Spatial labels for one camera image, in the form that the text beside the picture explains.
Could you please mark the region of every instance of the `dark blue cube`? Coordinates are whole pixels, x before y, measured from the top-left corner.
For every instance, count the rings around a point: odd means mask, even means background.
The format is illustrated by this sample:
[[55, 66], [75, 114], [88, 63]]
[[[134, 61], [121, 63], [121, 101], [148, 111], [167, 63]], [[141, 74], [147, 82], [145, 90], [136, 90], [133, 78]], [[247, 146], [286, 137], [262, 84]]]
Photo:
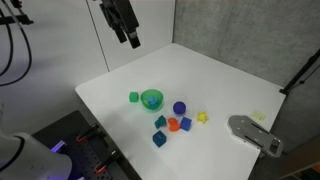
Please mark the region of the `dark blue cube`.
[[186, 117], [183, 117], [180, 123], [180, 129], [183, 129], [185, 131], [189, 131], [191, 128], [191, 122], [192, 120]]
[[166, 135], [163, 134], [162, 131], [158, 131], [152, 136], [153, 142], [158, 146], [161, 147], [167, 141]]

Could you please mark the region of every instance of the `gray wall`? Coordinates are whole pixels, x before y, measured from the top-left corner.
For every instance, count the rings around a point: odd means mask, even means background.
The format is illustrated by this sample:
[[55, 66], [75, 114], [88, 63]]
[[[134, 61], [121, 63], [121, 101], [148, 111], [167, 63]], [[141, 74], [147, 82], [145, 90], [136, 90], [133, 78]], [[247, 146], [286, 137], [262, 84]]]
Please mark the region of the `gray wall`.
[[[177, 0], [174, 42], [285, 86], [320, 48], [320, 1]], [[286, 151], [320, 134], [319, 78], [292, 90], [273, 127]]]

